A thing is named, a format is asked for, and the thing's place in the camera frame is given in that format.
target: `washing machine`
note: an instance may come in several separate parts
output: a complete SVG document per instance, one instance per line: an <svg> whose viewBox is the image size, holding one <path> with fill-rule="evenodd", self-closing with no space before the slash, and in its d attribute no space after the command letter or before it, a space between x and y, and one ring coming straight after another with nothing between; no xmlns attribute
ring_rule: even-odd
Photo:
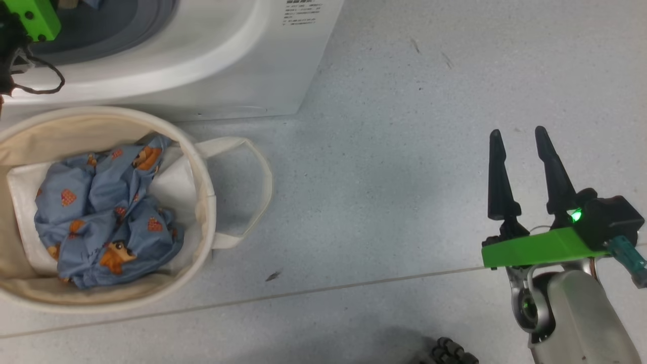
<svg viewBox="0 0 647 364"><path fill-rule="evenodd" d="M61 32L32 52L65 85L51 95L16 89L0 124L46 110L113 105L168 121L297 112L344 0L103 0L59 9ZM47 67L15 75L58 85Z"/></svg>

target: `crumpled cloth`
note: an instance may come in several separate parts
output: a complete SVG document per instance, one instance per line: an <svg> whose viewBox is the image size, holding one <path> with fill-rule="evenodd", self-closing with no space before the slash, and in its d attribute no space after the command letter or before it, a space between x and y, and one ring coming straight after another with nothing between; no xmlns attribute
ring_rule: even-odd
<svg viewBox="0 0 647 364"><path fill-rule="evenodd" d="M169 262L183 229L146 194L170 139L152 135L54 163L36 195L36 230L59 278L81 289L131 282Z"/></svg>

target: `teal connector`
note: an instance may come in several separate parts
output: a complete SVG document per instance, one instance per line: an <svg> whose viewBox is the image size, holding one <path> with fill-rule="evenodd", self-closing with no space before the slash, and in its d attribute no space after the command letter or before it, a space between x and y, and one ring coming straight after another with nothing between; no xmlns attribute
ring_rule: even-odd
<svg viewBox="0 0 647 364"><path fill-rule="evenodd" d="M647 262L624 235L609 240L607 249L629 271L636 287L647 288Z"/></svg>

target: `basket rim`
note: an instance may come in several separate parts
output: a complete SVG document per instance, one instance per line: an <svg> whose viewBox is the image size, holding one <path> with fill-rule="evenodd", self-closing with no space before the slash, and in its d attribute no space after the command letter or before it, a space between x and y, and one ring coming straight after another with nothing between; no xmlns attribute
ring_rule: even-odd
<svg viewBox="0 0 647 364"><path fill-rule="evenodd" d="M57 304L51 302L43 302L35 299L29 299L27 297L21 297L12 293L11 291L5 290L0 287L0 297L13 301L15 303L21 304L23 306L28 306L30 308L44 311L44 312L56 312L56 313L106 313L106 312L116 312L122 310L130 310L136 307L140 307L146 304L151 304L159 299L167 296L168 294L178 290L181 286L187 283L195 274L200 270L204 264L204 261L209 256L210 251L212 250L212 244L215 235L215 193L214 186L211 180L211 177L208 173L208 169L204 162L204 159L201 157L200 153L196 149L195 145L186 134L178 127L174 126L170 122L160 119L156 116L153 116L142 111L137 111L127 108L118 108L114 106L86 106L80 108L68 108L68 109L59 109L55 111L49 111L42 113L29 119L26 119L22 122L17 123L3 131L0 131L0 141L7 140L22 131L33 128L35 126L46 124L58 119L66 117L74 117L81 115L111 115L111 116L120 116L127 117L134 120L143 122L144 124L150 125L156 131L172 138L174 141L177 141L182 150L185 152L185 155L192 160L192 171L193 176L200 176L203 179L203 186L206 188L206 226L207 231L203 236L203 240L207 244L203 244L202 249L199 251L198 256L193 261L193 264L184 272L181 276L176 278L171 284L162 288L161 290L155 291L149 295L138 297L134 299L127 299L124 301L117 302L105 302L99 304Z"/></svg>

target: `green led light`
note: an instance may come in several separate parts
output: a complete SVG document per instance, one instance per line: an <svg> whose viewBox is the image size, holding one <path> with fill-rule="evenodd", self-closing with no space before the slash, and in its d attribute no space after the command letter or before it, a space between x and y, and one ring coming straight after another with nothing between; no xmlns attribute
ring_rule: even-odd
<svg viewBox="0 0 647 364"><path fill-rule="evenodd" d="M573 219L573 222L577 222L581 218L582 218L582 209L577 209L573 211L573 213L571 214L571 219Z"/></svg>

